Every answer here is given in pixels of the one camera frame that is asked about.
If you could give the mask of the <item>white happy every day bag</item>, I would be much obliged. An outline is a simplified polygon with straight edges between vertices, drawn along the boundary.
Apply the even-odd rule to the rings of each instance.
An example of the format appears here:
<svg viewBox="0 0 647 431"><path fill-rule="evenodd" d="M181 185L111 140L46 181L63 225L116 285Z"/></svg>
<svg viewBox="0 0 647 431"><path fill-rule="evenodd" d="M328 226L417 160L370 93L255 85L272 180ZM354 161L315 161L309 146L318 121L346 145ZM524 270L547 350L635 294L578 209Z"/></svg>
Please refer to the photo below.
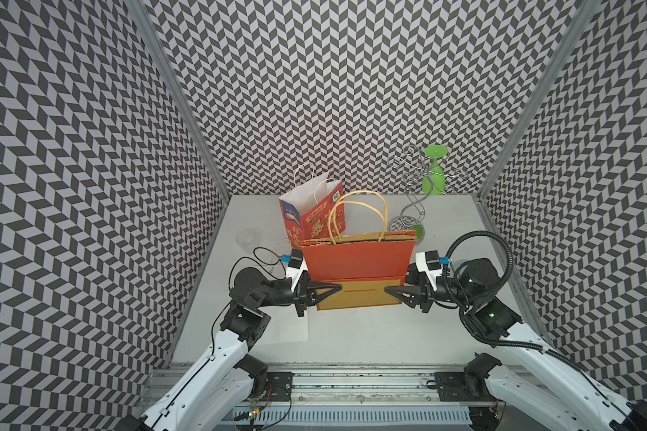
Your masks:
<svg viewBox="0 0 647 431"><path fill-rule="evenodd" d="M266 310L271 317L257 346L308 341L308 318L299 317L294 309L275 307Z"/></svg>

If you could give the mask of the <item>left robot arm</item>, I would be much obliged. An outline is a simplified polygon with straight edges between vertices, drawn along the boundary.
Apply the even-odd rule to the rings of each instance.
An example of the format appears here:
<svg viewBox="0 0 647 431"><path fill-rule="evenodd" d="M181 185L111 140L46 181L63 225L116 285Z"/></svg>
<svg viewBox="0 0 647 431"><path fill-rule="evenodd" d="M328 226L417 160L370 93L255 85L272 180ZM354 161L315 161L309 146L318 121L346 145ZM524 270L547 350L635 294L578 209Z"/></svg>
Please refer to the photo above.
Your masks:
<svg viewBox="0 0 647 431"><path fill-rule="evenodd" d="M202 356L180 380L140 417L129 415L117 430L212 430L240 402L266 390L268 366L250 350L262 337L271 316L264 307L294 306L299 317L309 307L343 290L340 284L316 281L302 251L294 249L282 278L246 267L230 278L230 302L219 315L219 330Z"/></svg>

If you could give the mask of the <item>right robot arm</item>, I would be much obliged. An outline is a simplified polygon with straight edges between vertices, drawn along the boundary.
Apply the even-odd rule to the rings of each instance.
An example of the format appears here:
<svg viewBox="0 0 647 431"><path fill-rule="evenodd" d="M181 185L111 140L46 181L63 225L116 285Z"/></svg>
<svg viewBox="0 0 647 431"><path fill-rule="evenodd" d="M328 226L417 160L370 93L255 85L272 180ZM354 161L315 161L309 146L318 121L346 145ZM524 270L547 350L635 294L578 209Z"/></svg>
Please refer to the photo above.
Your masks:
<svg viewBox="0 0 647 431"><path fill-rule="evenodd" d="M487 258L452 266L458 246L476 237L501 246L506 257L503 273ZM489 394L550 430L647 430L645 400L631 402L589 377L498 298L513 270L513 253L502 237L472 231L456 239L445 254L417 254L408 269L410 284L388 287L386 293L422 312L433 305L455 309L469 336L503 352L540 382L522 381L501 360L478 354L463 372L468 396Z"/></svg>

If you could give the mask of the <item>plain red paper bag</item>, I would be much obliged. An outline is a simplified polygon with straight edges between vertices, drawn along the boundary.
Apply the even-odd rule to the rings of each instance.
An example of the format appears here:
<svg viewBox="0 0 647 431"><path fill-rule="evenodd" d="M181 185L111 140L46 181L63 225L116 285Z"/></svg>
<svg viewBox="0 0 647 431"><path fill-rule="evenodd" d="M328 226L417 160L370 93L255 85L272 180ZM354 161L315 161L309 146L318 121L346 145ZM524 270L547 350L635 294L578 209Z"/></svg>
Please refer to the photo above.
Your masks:
<svg viewBox="0 0 647 431"><path fill-rule="evenodd" d="M413 230L391 231L388 206L382 211L351 197L358 190L337 199L325 221L325 236L303 240L303 251L309 278L315 282L335 284L341 289L330 296L318 296L319 311L398 305L400 301L386 293L387 287L404 285L406 273L417 244ZM337 210L346 206L363 206L382 220L379 232L343 235L335 221Z"/></svg>

